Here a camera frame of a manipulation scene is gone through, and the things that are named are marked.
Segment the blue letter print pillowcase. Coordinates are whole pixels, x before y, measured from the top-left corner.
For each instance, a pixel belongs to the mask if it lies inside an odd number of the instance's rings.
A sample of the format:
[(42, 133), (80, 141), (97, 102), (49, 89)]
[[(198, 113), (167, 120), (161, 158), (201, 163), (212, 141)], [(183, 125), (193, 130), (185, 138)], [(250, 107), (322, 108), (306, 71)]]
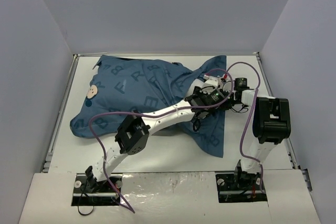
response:
[(172, 106), (186, 97), (195, 79), (208, 72), (220, 74), (226, 63), (226, 56), (220, 55), (191, 70), (179, 62), (101, 56), (70, 130), (82, 138), (93, 137), (91, 128), (98, 136), (115, 133), (125, 118), (116, 111), (148, 113)]

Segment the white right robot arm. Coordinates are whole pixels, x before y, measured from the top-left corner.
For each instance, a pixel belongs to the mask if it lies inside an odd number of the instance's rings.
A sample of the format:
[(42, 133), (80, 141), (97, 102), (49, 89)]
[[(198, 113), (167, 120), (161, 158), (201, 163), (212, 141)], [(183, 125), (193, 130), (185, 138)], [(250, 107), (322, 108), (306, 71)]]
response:
[[(237, 163), (233, 175), (233, 183), (244, 189), (251, 181), (261, 179), (263, 162), (270, 152), (291, 133), (289, 101), (285, 98), (258, 97), (258, 90), (247, 85), (247, 78), (234, 80), (235, 93), (230, 98), (230, 106), (241, 104), (249, 107), (249, 115), (239, 142), (242, 159)], [(243, 151), (243, 143), (252, 122), (255, 140), (247, 153)]]

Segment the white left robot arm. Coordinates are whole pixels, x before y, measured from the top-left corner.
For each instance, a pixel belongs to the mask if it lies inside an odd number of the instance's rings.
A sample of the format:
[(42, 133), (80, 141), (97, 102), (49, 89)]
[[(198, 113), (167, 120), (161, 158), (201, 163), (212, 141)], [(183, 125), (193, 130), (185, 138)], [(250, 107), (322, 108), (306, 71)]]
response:
[(191, 96), (165, 109), (143, 114), (126, 113), (115, 135), (116, 146), (103, 149), (100, 161), (86, 169), (87, 186), (93, 191), (103, 190), (107, 175), (126, 157), (144, 150), (148, 138), (164, 128), (192, 122), (192, 130), (198, 131), (201, 120), (218, 110), (229, 97), (230, 92), (219, 87), (196, 87)]

